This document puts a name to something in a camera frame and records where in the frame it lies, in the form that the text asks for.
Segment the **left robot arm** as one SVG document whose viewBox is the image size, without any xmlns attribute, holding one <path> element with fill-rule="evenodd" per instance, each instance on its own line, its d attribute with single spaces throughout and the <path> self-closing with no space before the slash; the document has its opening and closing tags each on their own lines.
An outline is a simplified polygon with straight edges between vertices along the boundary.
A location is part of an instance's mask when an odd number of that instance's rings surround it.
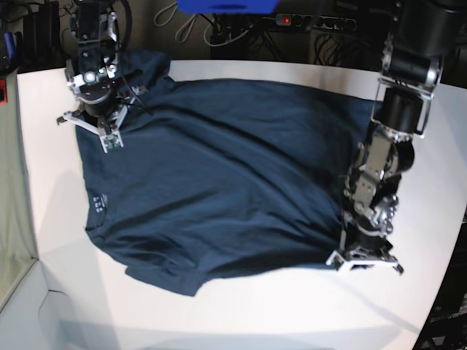
<svg viewBox="0 0 467 350">
<path fill-rule="evenodd" d="M 415 136 L 423 136 L 441 81 L 444 59 L 466 21 L 465 1 L 398 1 L 382 52 L 379 86 L 366 137 L 344 181 L 339 248 L 326 264 L 335 270 L 384 266 L 403 273 L 390 251 L 398 186 L 414 164 Z"/>
</svg>

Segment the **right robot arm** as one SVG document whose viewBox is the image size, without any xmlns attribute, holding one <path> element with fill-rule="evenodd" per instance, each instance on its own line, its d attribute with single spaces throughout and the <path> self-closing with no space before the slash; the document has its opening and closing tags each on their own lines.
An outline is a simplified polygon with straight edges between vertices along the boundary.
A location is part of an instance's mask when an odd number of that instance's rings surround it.
<svg viewBox="0 0 467 350">
<path fill-rule="evenodd" d="M 130 31 L 120 35 L 113 1 L 78 1 L 70 25 L 77 59 L 66 61 L 65 77 L 78 107 L 57 123 L 71 122 L 97 135 L 105 153 L 122 148 L 120 128 L 131 107 L 144 107 L 140 96 L 147 92 L 130 85 L 140 70 L 124 74 L 120 67 Z"/>
</svg>

